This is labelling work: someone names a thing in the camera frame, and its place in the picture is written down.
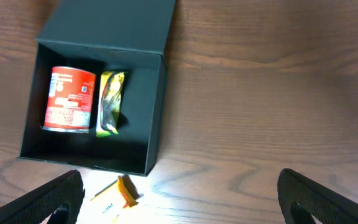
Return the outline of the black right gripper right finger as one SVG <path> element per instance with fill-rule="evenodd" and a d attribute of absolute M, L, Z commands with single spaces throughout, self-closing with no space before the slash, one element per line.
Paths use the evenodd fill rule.
<path fill-rule="evenodd" d="M 292 169 L 280 172 L 277 192 L 286 223 L 358 223 L 358 203 Z"/>

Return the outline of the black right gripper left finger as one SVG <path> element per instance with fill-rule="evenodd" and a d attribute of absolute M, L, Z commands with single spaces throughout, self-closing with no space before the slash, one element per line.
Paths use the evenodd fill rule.
<path fill-rule="evenodd" d="M 0 223 L 75 224 L 84 196 L 80 172 L 70 170 L 0 207 Z"/>

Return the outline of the red Pringles can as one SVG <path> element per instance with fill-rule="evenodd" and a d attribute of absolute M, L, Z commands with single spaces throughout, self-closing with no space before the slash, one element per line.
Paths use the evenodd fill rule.
<path fill-rule="evenodd" d="M 82 69 L 52 68 L 43 128 L 63 133 L 90 130 L 96 75 Z"/>

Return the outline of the green yellow snack bar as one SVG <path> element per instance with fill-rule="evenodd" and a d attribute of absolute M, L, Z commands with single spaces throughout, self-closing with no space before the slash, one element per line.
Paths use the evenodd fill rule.
<path fill-rule="evenodd" d="M 119 134 L 117 123 L 121 110 L 121 94 L 126 73 L 105 71 L 101 74 L 96 122 L 97 138 Z"/>

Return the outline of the yellow cracker packet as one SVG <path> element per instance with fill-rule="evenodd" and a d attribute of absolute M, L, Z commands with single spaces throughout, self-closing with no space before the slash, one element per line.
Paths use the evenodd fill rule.
<path fill-rule="evenodd" d="M 119 175 L 93 198 L 84 201 L 77 223 L 115 223 L 124 209 L 138 204 L 140 197 L 129 175 Z"/>

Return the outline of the black open gift box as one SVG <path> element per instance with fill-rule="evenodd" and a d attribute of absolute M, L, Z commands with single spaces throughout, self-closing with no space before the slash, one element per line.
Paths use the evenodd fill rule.
<path fill-rule="evenodd" d="M 61 1 L 37 37 L 21 159 L 147 175 L 157 161 L 168 67 L 165 45 L 174 0 Z M 117 134 L 44 128 L 54 66 L 125 72 Z"/>

